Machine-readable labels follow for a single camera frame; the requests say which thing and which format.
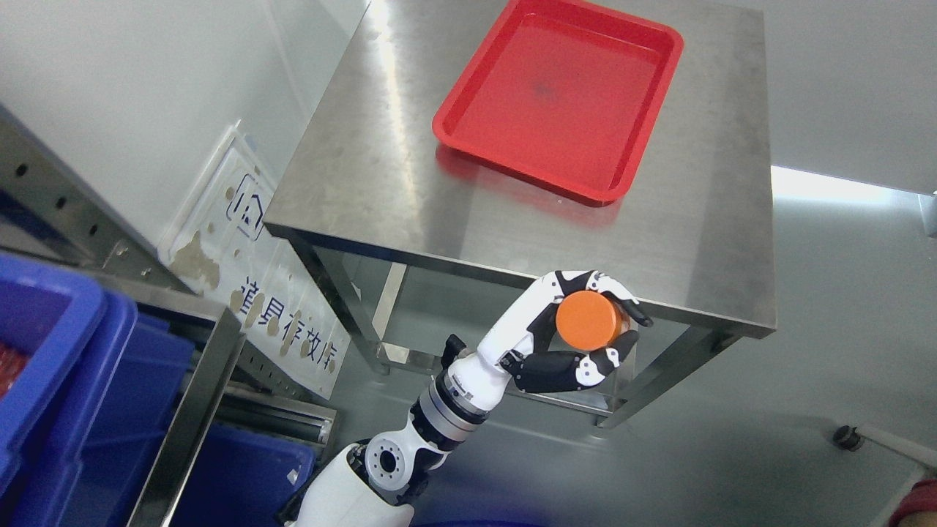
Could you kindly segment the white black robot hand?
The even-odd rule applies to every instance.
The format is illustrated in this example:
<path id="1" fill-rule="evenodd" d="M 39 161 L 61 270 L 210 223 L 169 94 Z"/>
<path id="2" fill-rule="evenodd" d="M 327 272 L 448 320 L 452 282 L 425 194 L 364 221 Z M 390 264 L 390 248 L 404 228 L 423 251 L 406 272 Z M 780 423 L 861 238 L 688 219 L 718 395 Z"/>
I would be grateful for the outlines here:
<path id="1" fill-rule="evenodd" d="M 576 291 L 598 291 L 620 307 L 632 329 L 609 346 L 580 351 L 556 331 L 559 303 Z M 502 402 L 508 386 L 530 393 L 582 392 L 615 373 L 653 320 L 618 280 L 598 270 L 545 274 L 520 294 L 477 347 L 442 368 L 409 411 L 459 441 L 468 439 Z"/>

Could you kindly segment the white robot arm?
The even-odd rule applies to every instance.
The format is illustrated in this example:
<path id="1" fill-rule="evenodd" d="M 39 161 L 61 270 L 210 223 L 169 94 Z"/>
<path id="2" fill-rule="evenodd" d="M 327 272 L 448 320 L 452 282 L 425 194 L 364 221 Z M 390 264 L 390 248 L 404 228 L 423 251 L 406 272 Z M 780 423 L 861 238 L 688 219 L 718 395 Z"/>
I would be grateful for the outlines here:
<path id="1" fill-rule="evenodd" d="M 411 525 L 413 501 L 457 446 L 415 417 L 401 430 L 349 444 L 312 479 L 287 525 Z"/>

